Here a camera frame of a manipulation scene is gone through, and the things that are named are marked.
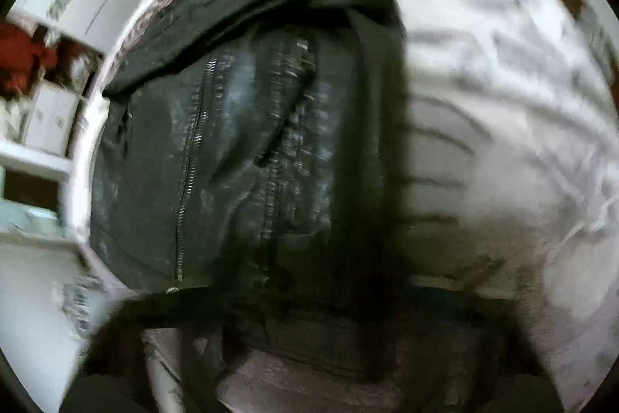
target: white shelf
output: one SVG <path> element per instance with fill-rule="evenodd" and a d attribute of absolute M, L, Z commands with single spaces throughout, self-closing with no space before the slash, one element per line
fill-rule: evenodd
<path fill-rule="evenodd" d="M 70 159 L 0 140 L 0 165 L 52 181 L 64 181 L 71 171 Z"/>

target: zipper teeth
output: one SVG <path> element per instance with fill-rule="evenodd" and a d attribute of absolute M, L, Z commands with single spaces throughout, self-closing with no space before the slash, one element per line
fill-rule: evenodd
<path fill-rule="evenodd" d="M 207 66 L 205 77 L 202 80 L 202 86 L 200 87 L 200 94 L 203 94 L 204 83 L 207 80 L 212 80 L 215 68 L 217 66 L 217 58 L 211 57 Z M 203 110 L 203 99 L 200 100 L 200 114 L 197 117 L 196 127 L 194 129 L 193 138 L 191 139 L 190 147 L 190 165 L 187 174 L 187 181 L 185 184 L 185 191 L 183 192 L 183 198 L 181 205 L 178 209 L 178 220 L 176 222 L 176 242 L 178 246 L 178 255 L 176 257 L 176 279 L 178 282 L 183 281 L 183 260 L 185 258 L 185 247 L 183 246 L 183 222 L 185 221 L 185 211 L 187 210 L 187 204 L 189 203 L 191 190 L 193 189 L 194 182 L 196 181 L 196 161 L 193 159 L 194 151 L 200 147 L 202 142 L 204 124 L 209 118 L 209 110 Z"/>

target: zipper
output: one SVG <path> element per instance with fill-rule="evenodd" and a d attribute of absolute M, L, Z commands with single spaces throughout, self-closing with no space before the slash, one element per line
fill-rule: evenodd
<path fill-rule="evenodd" d="M 181 205 L 178 208 L 178 219 L 176 221 L 176 279 L 178 282 L 183 281 L 183 260 L 185 259 L 185 247 L 183 244 L 183 223 L 185 221 L 185 211 L 189 203 L 191 190 L 196 182 L 197 164 L 193 159 L 193 153 L 200 147 L 202 142 L 204 126 L 209 118 L 209 110 L 204 107 L 203 91 L 205 83 L 213 80 L 215 68 L 217 67 L 217 57 L 212 56 L 206 64 L 204 76 L 202 78 L 202 86 L 200 87 L 200 110 L 196 119 L 193 134 L 191 137 L 191 147 L 189 153 L 189 167 L 185 180 L 185 189 L 181 198 Z"/>

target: shelf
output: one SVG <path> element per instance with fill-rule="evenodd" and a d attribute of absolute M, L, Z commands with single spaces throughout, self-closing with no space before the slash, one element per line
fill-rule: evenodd
<path fill-rule="evenodd" d="M 62 156 L 2 140 L 0 141 L 0 165 L 43 179 L 64 181 L 71 172 L 72 162 Z"/>

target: crumpled white sheet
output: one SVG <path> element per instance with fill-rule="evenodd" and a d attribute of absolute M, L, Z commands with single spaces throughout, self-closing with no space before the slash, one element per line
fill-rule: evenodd
<path fill-rule="evenodd" d="M 65 192 L 70 230 L 119 294 L 87 244 L 100 92 L 169 1 L 143 0 L 106 59 Z M 448 277 L 516 300 L 564 407 L 578 411 L 619 355 L 619 137 L 604 78 L 560 0 L 397 1 L 409 106 L 393 240 L 416 282 Z"/>

